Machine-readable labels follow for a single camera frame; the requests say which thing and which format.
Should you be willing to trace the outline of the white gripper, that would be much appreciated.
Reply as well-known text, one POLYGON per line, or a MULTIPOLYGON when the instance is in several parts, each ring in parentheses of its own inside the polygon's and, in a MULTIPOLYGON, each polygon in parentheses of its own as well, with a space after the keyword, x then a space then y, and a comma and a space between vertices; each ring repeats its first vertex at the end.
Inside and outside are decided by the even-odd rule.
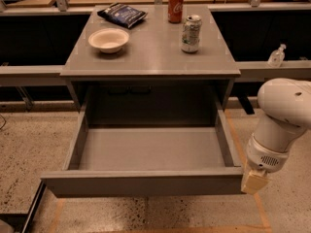
POLYGON ((287 152, 275 152, 262 146, 254 136, 247 144, 246 155, 248 165, 243 173, 241 191, 251 195, 270 182, 267 173, 280 171, 289 158, 287 152))

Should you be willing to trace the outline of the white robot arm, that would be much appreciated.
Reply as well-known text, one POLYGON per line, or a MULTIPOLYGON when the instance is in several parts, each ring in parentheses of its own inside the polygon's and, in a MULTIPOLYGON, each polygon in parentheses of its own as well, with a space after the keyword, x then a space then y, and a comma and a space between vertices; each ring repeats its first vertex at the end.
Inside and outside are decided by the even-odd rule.
POLYGON ((280 171, 296 139, 311 129, 311 83, 278 78, 258 92, 263 111, 246 147, 241 191, 255 194, 269 183, 269 173, 280 171))

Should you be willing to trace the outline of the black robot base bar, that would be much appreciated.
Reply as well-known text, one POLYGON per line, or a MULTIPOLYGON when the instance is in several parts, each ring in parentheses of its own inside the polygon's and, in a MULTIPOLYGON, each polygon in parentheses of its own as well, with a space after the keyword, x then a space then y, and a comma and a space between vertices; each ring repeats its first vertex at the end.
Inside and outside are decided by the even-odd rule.
POLYGON ((0 233, 30 233, 33 219, 40 206, 46 185, 40 182, 26 214, 0 214, 0 233))

